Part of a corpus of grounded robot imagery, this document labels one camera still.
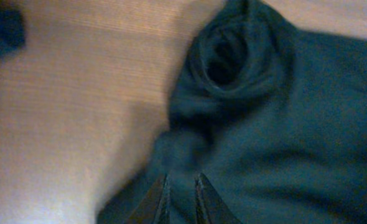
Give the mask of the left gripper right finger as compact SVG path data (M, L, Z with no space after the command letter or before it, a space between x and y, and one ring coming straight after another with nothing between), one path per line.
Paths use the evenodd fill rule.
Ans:
M202 173L195 178L195 211L196 224L241 224Z

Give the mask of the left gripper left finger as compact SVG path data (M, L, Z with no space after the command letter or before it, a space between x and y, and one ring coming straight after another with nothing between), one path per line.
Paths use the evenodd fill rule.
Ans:
M160 176L146 192L126 224L169 224L170 184L167 175Z

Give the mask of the black t-shirt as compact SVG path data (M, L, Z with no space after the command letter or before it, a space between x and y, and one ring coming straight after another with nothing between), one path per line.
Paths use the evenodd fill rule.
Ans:
M194 38L168 117L98 223L126 222L162 175L170 223L196 223L200 173L241 223L367 223L367 40L228 1Z

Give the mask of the black Nike sock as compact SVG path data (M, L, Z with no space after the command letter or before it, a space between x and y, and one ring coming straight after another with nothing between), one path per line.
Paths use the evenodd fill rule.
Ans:
M20 10L0 6L0 58L25 45L24 18Z

